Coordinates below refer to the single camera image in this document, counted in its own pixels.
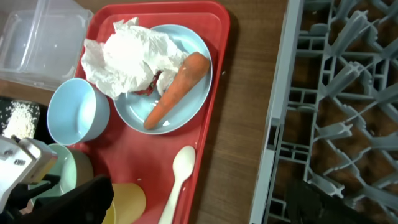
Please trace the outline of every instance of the blue plate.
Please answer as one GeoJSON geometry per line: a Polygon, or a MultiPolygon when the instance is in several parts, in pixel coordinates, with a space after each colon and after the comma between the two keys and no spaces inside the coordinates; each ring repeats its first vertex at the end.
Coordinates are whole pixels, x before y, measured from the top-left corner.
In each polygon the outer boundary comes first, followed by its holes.
{"type": "MultiPolygon", "coordinates": [[[[211,60],[205,42],[194,31],[180,25],[166,24],[152,30],[166,33],[180,50],[188,53],[199,52],[211,60]]],[[[206,101],[213,78],[213,65],[208,74],[186,94],[182,100],[152,130],[144,129],[144,121],[160,99],[157,90],[150,96],[125,93],[114,101],[116,110],[131,128],[146,134],[165,134],[176,130],[190,121],[206,101]]]]}

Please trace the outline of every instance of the gray dish rack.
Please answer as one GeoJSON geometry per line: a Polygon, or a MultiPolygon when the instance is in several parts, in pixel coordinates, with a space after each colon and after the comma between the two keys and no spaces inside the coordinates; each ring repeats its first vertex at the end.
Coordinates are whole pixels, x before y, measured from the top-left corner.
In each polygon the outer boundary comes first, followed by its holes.
{"type": "Polygon", "coordinates": [[[364,113],[378,107],[392,122],[398,124],[398,83],[388,83],[389,69],[398,70],[398,38],[383,46],[378,41],[380,26],[390,21],[398,26],[398,0],[367,0],[369,5],[383,13],[382,17],[374,20],[368,19],[367,10],[353,11],[364,2],[365,0],[288,1],[249,224],[267,223],[270,217],[290,222],[286,202],[282,198],[273,197],[275,177],[281,161],[302,164],[304,181],[316,185],[328,195],[342,198],[347,206],[354,208],[358,201],[368,198],[378,203],[391,222],[398,223],[394,213],[398,211],[398,195],[384,189],[398,183],[398,161],[390,155],[390,152],[398,151],[398,130],[386,136],[375,136],[366,128],[367,122],[363,118],[364,113]],[[309,30],[300,30],[305,11],[313,14],[327,13],[327,21],[315,23],[309,30]],[[342,24],[342,29],[330,43],[330,31],[336,22],[342,24]],[[351,50],[350,46],[358,40],[363,41],[370,50],[351,50]],[[317,77],[314,77],[318,80],[316,88],[291,86],[297,57],[319,58],[320,69],[317,77]],[[361,91],[345,92],[353,82],[360,83],[361,91]],[[369,103],[359,110],[344,103],[342,99],[369,103]],[[319,126],[318,108],[323,100],[328,100],[339,108],[345,115],[344,120],[319,126]],[[289,111],[312,117],[309,144],[283,140],[286,114],[289,111]],[[370,146],[349,156],[332,141],[350,138],[353,128],[368,139],[370,146]],[[312,171],[310,163],[313,145],[318,141],[323,141],[340,158],[338,165],[322,173],[312,171]],[[370,151],[380,152],[395,172],[373,183],[364,181],[356,163],[370,151]],[[357,178],[361,184],[360,190],[344,194],[344,184],[329,178],[328,174],[341,169],[348,169],[357,178]]]}

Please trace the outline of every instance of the yellow cup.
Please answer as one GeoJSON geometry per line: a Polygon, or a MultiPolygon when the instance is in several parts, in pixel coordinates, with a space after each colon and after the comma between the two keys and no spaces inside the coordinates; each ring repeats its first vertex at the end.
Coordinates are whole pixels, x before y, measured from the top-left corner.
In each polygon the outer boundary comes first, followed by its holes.
{"type": "Polygon", "coordinates": [[[136,184],[112,184],[114,197],[103,224],[131,224],[145,210],[144,191],[136,184]]]}

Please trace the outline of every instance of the spoon handle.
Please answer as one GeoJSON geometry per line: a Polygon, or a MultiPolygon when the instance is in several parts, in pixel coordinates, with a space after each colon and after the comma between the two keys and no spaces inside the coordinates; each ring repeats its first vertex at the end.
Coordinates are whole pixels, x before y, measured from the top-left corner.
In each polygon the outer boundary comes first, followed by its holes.
{"type": "Polygon", "coordinates": [[[174,181],[172,192],[170,193],[166,207],[164,208],[162,216],[160,217],[159,224],[172,224],[182,183],[183,181],[177,179],[174,181]]]}

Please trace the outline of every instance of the red tray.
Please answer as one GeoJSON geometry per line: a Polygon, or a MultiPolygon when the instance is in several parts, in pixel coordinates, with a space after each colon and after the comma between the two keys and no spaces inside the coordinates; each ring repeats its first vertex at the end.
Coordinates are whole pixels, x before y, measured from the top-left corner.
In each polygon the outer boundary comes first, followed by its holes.
{"type": "MultiPolygon", "coordinates": [[[[217,2],[114,4],[104,7],[94,15],[86,37],[106,42],[114,33],[114,22],[122,19],[127,21],[133,17],[140,18],[140,26],[150,28],[161,24],[180,24],[191,28],[202,37],[210,50],[215,74],[209,97],[202,109],[186,125],[158,136],[142,134],[127,126],[118,116],[113,101],[109,99],[111,117],[104,133],[95,140],[72,147],[89,155],[95,175],[105,174],[114,183],[134,182],[142,187],[147,206],[144,214],[135,223],[148,224],[158,223],[170,195],[174,183],[172,163],[175,155],[182,147],[193,146],[197,152],[195,168],[182,187],[173,222],[188,223],[221,75],[230,27],[229,15],[217,2]]],[[[75,77],[86,77],[80,63],[75,77]]]]}

